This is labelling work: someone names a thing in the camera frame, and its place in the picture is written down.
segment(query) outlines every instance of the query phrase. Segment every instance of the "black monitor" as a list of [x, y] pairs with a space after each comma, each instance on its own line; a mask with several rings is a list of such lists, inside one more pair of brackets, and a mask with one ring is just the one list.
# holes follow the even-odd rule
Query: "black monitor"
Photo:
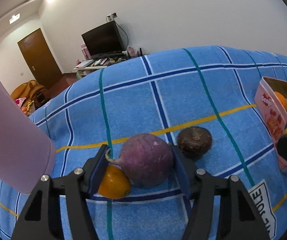
[[98, 54], [125, 50], [115, 21], [82, 34], [82, 38], [92, 58]]

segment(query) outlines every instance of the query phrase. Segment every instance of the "yellow stripe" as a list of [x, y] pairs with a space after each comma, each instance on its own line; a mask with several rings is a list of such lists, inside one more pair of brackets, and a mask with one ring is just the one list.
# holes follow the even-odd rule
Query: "yellow stripe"
[[[250, 108], [250, 107], [256, 107], [256, 105], [253, 104], [253, 105], [239, 106], [239, 107], [227, 110], [227, 111], [223, 111], [223, 112], [219, 113], [219, 116], [223, 117], [225, 115], [233, 114], [233, 113], [235, 113], [237, 111], [244, 110], [244, 109], [247, 109], [247, 108]], [[190, 127], [190, 126], [197, 125], [197, 124], [200, 124], [200, 123], [212, 121], [212, 120], [215, 120], [215, 119], [216, 119], [216, 115], [213, 114], [213, 115], [210, 115], [210, 116], [207, 116], [207, 117], [203, 117], [203, 118], [200, 118], [200, 119], [197, 119], [197, 120], [193, 120], [193, 121], [190, 121], [190, 122], [185, 122], [185, 123], [182, 123], [182, 124], [179, 124], [179, 125], [171, 126], [169, 128], [161, 129], [161, 130], [150, 132], [150, 133], [154, 134], [154, 135], [161, 135], [161, 134], [165, 134], [167, 132], [174, 132], [174, 131], [177, 131], [177, 130], [184, 129], [186, 127]], [[113, 144], [124, 143], [125, 141], [127, 141], [128, 138], [129, 137], [114, 139], [114, 140], [112, 140], [112, 143]], [[63, 146], [63, 147], [60, 147], [59, 149], [57, 149], [56, 153], [58, 153], [58, 152], [60, 152], [62, 150], [65, 150], [65, 149], [91, 149], [91, 148], [100, 147], [102, 144], [108, 144], [108, 142], [104, 141], [104, 142], [99, 142], [99, 143], [94, 143], [94, 144], [87, 144], [87, 145]]]
[[272, 212], [275, 213], [276, 210], [277, 210], [278, 208], [280, 208], [280, 206], [285, 202], [286, 199], [287, 199], [287, 193], [286, 193], [285, 196], [283, 196], [283, 198], [278, 202], [278, 204], [273, 207]]
[[11, 209], [4, 206], [2, 203], [0, 203], [0, 207], [4, 208], [5, 210], [7, 210], [10, 214], [14, 215], [15, 217], [19, 217], [15, 212], [13, 212]]

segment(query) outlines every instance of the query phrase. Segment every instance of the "checkered cloth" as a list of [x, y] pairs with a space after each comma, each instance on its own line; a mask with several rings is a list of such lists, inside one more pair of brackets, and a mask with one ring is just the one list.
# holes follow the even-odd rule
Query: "checkered cloth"
[[[278, 169], [267, 127], [253, 105], [262, 76], [287, 80], [287, 57], [219, 46], [163, 51], [91, 73], [30, 118], [58, 150], [86, 145], [60, 150], [52, 177], [82, 167], [107, 141], [107, 132], [118, 158], [125, 138], [134, 134], [155, 132], [176, 144], [184, 127], [205, 127], [213, 146], [197, 167], [220, 177], [237, 174], [247, 189], [253, 188], [254, 199], [259, 192], [265, 195], [262, 217], [271, 239], [278, 239], [287, 228], [287, 198], [282, 201], [287, 174]], [[0, 203], [12, 211], [0, 206], [2, 239], [10, 238], [27, 198], [0, 182]], [[64, 196], [60, 200], [65, 239], [71, 239]], [[260, 209], [260, 198], [254, 201]], [[115, 240], [181, 239], [192, 206], [174, 173], [155, 188], [132, 188], [128, 197], [112, 203], [96, 194], [87, 204], [99, 239]], [[218, 198], [214, 205], [210, 239], [217, 231]]]

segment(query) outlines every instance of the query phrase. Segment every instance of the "pink bottle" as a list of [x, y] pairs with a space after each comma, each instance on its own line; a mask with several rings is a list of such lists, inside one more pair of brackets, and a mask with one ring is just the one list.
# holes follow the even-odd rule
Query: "pink bottle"
[[16, 105], [0, 82], [0, 179], [28, 194], [43, 174], [51, 174], [55, 148]]

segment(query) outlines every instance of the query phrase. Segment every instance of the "orange fruit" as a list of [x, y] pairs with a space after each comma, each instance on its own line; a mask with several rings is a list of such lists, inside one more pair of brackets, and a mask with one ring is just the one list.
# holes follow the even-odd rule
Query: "orange fruit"
[[275, 94], [278, 97], [279, 101], [282, 103], [282, 106], [287, 110], [287, 102], [285, 97], [279, 92], [275, 92]]
[[98, 193], [106, 198], [118, 199], [130, 193], [130, 180], [125, 173], [113, 165], [108, 165]]

